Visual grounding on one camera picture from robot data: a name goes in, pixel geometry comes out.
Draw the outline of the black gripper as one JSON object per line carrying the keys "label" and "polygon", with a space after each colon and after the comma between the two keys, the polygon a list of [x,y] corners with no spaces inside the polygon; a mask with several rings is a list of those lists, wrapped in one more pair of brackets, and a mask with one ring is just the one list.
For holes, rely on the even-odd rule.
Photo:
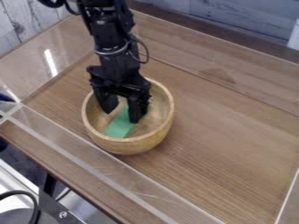
{"label": "black gripper", "polygon": [[99,106],[110,114],[119,105],[118,96],[126,97],[130,122],[139,123],[149,110],[151,89],[150,81],[141,74],[146,62],[141,60],[139,51],[97,51],[97,55],[101,65],[89,66],[87,72]]}

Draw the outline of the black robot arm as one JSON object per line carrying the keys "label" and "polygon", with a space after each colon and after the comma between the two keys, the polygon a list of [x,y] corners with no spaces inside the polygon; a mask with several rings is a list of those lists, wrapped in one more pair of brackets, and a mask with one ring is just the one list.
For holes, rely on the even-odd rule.
{"label": "black robot arm", "polygon": [[143,42],[133,33],[134,13],[126,0],[75,0],[77,9],[95,41],[101,64],[89,66],[90,84],[99,106],[111,113],[119,97],[127,98],[129,119],[138,123],[149,110],[151,82],[141,74],[147,62],[139,57]]}

